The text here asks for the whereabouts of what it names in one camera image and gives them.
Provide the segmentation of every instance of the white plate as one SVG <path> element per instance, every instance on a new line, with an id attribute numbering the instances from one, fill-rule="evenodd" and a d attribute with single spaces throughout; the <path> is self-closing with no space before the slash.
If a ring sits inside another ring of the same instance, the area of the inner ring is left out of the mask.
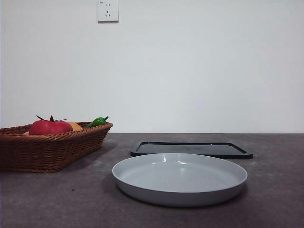
<path id="1" fill-rule="evenodd" d="M 226 201 L 247 179 L 241 166 L 219 158 L 159 153 L 128 158 L 112 173 L 126 194 L 149 203 L 194 207 Z"/>

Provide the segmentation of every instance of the green chili pepper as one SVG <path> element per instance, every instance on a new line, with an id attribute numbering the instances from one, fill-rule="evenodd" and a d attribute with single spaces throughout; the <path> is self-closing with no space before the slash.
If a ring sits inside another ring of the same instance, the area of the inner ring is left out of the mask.
<path id="1" fill-rule="evenodd" d="M 93 122 L 89 123 L 85 128 L 90 128 L 90 127 L 96 127 L 100 125 L 106 124 L 106 119 L 109 118 L 108 116 L 106 118 L 98 117 L 93 120 Z"/>

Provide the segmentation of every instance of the wicker basket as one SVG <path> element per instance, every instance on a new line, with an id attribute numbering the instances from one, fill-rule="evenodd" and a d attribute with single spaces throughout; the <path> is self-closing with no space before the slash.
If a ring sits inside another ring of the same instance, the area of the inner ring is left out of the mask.
<path id="1" fill-rule="evenodd" d="M 78 122 L 82 127 L 90 122 Z M 23 135 L 31 124 L 0 129 L 0 170 L 50 173 L 98 150 L 113 126 L 101 126 L 61 134 Z"/>

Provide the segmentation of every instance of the black tray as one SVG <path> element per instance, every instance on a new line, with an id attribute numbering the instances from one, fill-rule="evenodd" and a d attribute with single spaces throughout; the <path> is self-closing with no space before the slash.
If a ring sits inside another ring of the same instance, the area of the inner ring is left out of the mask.
<path id="1" fill-rule="evenodd" d="M 222 159 L 250 159 L 253 153 L 230 142 L 138 142 L 131 156 L 152 153 L 192 153 Z"/>

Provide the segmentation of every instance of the countertop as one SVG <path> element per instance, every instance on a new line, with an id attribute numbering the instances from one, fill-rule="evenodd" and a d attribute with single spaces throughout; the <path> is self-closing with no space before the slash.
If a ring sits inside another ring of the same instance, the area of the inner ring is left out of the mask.
<path id="1" fill-rule="evenodd" d="M 111 169 L 138 141 L 232 142 L 253 159 L 242 192 L 218 205 L 172 208 L 133 199 Z M 57 173 L 0 172 L 1 228 L 302 228 L 304 134 L 109 133 Z"/>

